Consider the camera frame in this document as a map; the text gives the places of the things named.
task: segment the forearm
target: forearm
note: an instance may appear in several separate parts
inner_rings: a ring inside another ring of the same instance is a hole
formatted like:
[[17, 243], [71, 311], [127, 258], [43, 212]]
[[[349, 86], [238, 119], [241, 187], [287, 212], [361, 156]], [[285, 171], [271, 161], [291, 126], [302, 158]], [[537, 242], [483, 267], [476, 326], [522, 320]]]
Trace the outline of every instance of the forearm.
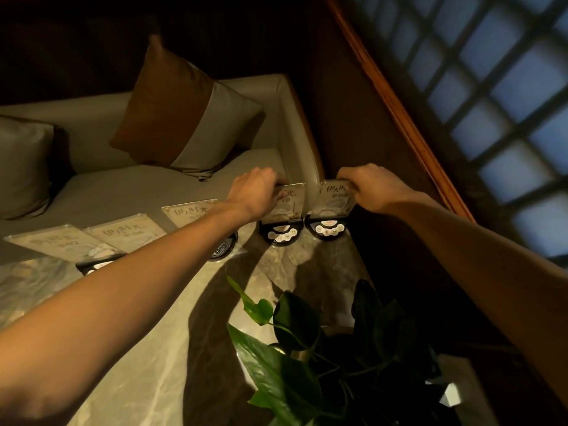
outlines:
[[568, 406], [568, 274], [438, 207], [422, 193], [389, 204]]
[[17, 416], [66, 408], [160, 320], [244, 222], [237, 209], [219, 204], [82, 278], [0, 333], [0, 419], [2, 405]]

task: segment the marble table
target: marble table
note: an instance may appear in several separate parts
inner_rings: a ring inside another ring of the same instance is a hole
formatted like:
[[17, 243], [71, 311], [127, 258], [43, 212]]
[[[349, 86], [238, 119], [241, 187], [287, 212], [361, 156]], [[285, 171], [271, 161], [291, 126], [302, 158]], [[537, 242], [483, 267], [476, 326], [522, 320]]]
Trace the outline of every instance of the marble table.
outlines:
[[[367, 278], [349, 236], [317, 240], [303, 230], [285, 248], [269, 246], [249, 224], [229, 257], [208, 262], [160, 322], [99, 382], [69, 425], [266, 425], [270, 412], [246, 403], [253, 388], [227, 322], [260, 340], [276, 339], [243, 311], [228, 273], [255, 301], [291, 290], [320, 312], [322, 324], [352, 325], [358, 279]], [[0, 329], [79, 279], [74, 264], [40, 258], [0, 267]]]

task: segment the sofa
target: sofa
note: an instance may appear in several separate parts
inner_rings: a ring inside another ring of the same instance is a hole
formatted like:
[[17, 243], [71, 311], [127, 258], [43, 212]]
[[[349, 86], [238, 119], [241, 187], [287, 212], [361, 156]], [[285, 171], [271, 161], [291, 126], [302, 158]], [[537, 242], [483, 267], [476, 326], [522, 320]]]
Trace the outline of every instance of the sofa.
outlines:
[[[0, 238], [62, 224], [85, 228], [137, 213], [147, 214], [162, 229], [172, 232], [176, 227], [162, 212], [163, 206], [223, 200], [233, 179], [256, 166], [272, 167], [286, 174], [290, 183], [306, 182], [305, 214], [314, 205], [323, 173], [290, 81], [285, 75], [273, 74], [221, 82], [260, 103], [264, 111], [242, 132], [230, 161], [206, 181], [164, 167], [137, 164], [126, 152], [109, 146], [124, 115], [129, 92], [1, 106], [2, 115], [64, 128], [76, 175], [45, 213], [0, 220]], [[5, 241], [0, 243], [0, 264], [41, 255]]]

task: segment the bare arm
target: bare arm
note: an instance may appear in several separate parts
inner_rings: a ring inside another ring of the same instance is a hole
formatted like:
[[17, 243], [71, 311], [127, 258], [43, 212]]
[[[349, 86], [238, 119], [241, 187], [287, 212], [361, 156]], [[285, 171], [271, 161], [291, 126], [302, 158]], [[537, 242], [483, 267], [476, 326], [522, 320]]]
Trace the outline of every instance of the bare arm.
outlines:
[[568, 273], [440, 207], [384, 167], [344, 167], [357, 202], [406, 222], [568, 407]]
[[277, 202], [272, 169], [235, 179], [198, 221], [80, 279], [0, 333], [0, 423], [68, 408], [166, 313], [233, 231]]

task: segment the throw pillow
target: throw pillow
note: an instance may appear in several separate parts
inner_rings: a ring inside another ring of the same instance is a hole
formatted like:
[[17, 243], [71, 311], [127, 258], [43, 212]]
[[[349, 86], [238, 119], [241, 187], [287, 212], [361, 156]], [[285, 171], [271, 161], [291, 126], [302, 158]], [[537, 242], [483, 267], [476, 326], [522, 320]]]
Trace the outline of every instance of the throw pillow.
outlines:
[[42, 214], [49, 204], [53, 125], [0, 117], [0, 219]]
[[149, 39], [124, 119], [110, 145], [141, 164], [209, 177], [262, 107]]

